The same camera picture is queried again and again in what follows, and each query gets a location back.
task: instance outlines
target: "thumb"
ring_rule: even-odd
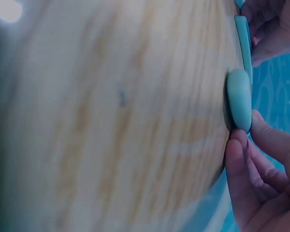
[[[258,111],[252,111],[250,129],[254,143],[266,154],[285,164],[290,156],[290,134],[270,127]]]
[[[285,166],[290,179],[290,134],[270,127],[255,110],[252,112],[250,134],[254,143],[263,152]]]
[[[260,42],[257,43],[251,54],[252,65],[254,67],[260,63],[289,53],[290,52],[290,33],[282,26],[278,25],[273,31],[269,32]]]

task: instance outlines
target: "teal silicone object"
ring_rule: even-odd
[[[240,45],[242,48],[244,68],[249,76],[252,85],[252,64],[251,64],[251,41],[250,32],[245,16],[235,16],[235,24],[237,28]]]
[[[227,77],[231,114],[237,128],[249,133],[251,126],[250,82],[246,71],[234,69]]]
[[[236,4],[238,5],[239,8],[242,8],[245,0],[235,0]]]

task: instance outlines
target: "teal rounded knob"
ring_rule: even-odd
[[[247,72],[234,69],[227,77],[227,94],[233,121],[237,128],[249,133],[251,126],[251,90]]]

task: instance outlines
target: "skin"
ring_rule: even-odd
[[[226,171],[235,220],[243,232],[290,231],[290,134],[253,111],[251,137],[235,130],[226,146]],[[260,150],[281,162],[277,170]]]
[[[246,0],[241,15],[249,23],[253,66],[290,53],[290,0]]]

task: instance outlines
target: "wooden surface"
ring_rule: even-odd
[[[7,231],[179,230],[222,168],[233,0],[19,2],[0,40]]]

